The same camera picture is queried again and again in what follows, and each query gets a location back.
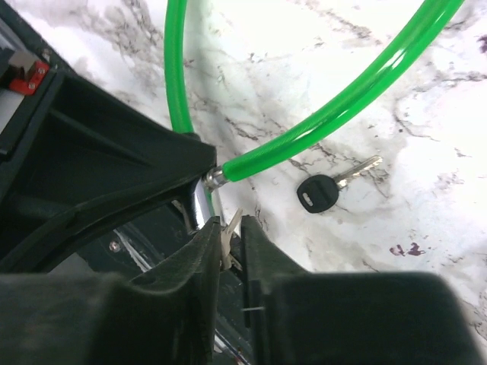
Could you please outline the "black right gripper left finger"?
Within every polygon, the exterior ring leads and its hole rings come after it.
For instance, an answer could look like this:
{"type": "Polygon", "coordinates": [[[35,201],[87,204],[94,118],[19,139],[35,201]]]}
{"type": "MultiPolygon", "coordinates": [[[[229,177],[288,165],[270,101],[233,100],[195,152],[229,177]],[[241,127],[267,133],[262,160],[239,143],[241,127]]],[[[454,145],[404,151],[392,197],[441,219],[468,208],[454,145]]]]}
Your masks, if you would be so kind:
{"type": "Polygon", "coordinates": [[[207,364],[221,255],[218,217],[153,269],[1,277],[3,364],[207,364]]]}

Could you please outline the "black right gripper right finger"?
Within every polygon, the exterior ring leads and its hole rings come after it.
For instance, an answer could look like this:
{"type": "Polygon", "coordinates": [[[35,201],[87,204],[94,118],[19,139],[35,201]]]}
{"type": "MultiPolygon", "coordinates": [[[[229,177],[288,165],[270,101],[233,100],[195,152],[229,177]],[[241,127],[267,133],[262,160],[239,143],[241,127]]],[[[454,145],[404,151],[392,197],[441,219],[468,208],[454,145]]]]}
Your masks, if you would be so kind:
{"type": "Polygon", "coordinates": [[[426,272],[312,273],[241,221],[258,364],[483,364],[453,291],[426,272]]]}

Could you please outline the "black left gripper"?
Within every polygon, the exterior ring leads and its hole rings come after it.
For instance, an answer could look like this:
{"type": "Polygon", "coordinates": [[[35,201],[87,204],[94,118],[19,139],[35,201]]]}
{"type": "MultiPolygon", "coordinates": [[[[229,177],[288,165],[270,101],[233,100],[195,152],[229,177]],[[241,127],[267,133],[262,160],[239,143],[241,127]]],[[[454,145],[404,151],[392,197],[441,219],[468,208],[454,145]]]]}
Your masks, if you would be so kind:
{"type": "Polygon", "coordinates": [[[216,150],[89,81],[1,3],[1,270],[44,272],[183,197],[216,150]]]}

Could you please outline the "black head key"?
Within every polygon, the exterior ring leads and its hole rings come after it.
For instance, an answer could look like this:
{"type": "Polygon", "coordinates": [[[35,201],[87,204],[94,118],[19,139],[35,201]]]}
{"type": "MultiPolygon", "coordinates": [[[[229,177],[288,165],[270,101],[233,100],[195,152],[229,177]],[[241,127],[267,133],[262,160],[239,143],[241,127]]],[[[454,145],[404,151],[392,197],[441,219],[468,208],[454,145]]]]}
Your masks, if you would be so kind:
{"type": "Polygon", "coordinates": [[[337,203],[340,191],[354,178],[375,168],[382,161],[381,156],[375,155],[334,177],[323,174],[310,176],[297,188],[298,200],[308,213],[327,211],[337,203]]]}

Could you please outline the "green cable lock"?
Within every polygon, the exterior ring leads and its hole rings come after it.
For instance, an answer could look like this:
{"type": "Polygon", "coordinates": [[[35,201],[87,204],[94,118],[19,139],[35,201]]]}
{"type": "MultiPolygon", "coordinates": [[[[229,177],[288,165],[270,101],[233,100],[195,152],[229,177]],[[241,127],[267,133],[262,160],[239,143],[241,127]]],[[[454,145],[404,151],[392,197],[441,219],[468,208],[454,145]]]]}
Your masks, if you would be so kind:
{"type": "MultiPolygon", "coordinates": [[[[389,46],[345,89],[286,133],[210,169],[181,201],[189,230],[215,216],[211,193],[269,169],[323,140],[375,101],[416,61],[462,6],[461,1],[425,1],[389,46]]],[[[185,1],[169,1],[164,24],[164,77],[170,124],[192,135],[183,61],[185,1]]]]}

